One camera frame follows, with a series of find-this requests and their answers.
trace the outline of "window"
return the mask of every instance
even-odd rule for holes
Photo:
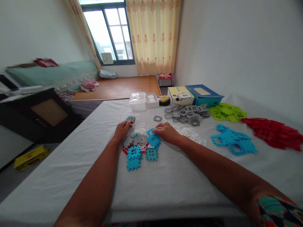
[[[115,65],[134,64],[126,2],[124,0],[80,0],[101,65],[101,53],[110,52]]]

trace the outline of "yellow box on floor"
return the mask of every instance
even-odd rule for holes
[[[15,159],[14,168],[19,171],[24,171],[29,167],[35,165],[37,162],[43,160],[49,155],[47,148],[43,145],[37,147],[34,150],[27,152],[26,154]]]

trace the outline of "person's arm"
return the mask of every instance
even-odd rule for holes
[[[158,124],[152,132],[178,146],[208,179],[257,225],[260,222],[256,202],[260,196],[279,196],[291,201],[278,189],[249,170],[180,135],[168,122]]]
[[[102,225],[112,199],[119,144],[133,123],[124,121],[118,124],[113,138],[70,198],[55,227]]]

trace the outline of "curtain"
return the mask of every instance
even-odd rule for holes
[[[173,73],[181,0],[126,0],[138,74]]]
[[[79,0],[65,0],[65,2],[68,6],[68,9],[74,16],[74,19],[77,21],[77,24],[88,44],[89,50],[92,53],[92,55],[94,56],[98,71],[100,72],[101,64],[100,64],[99,59],[97,58],[96,50],[95,50],[94,44],[92,42],[92,37],[89,33],[89,29],[86,24],[86,20],[85,20],[81,5],[79,3]]]

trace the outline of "white tablecloth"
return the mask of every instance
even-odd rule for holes
[[[242,107],[248,117],[283,122],[302,133],[303,127],[248,99],[230,95],[224,102]],[[166,107],[140,113],[145,129],[155,127],[155,115]],[[0,225],[51,226],[81,180],[112,137],[116,125],[133,114],[128,100],[104,101],[43,163],[0,204]],[[210,136],[219,134],[218,124],[252,137],[257,154],[234,156],[227,148],[216,147]],[[176,123],[179,128],[190,127]],[[195,128],[207,147],[239,163],[299,205],[303,205],[303,153],[269,147],[243,123],[203,120]],[[134,221],[181,217],[226,217],[244,215],[177,147],[162,142],[157,162],[145,159],[136,171],[127,171],[127,157],[121,152],[111,210],[107,221]]]

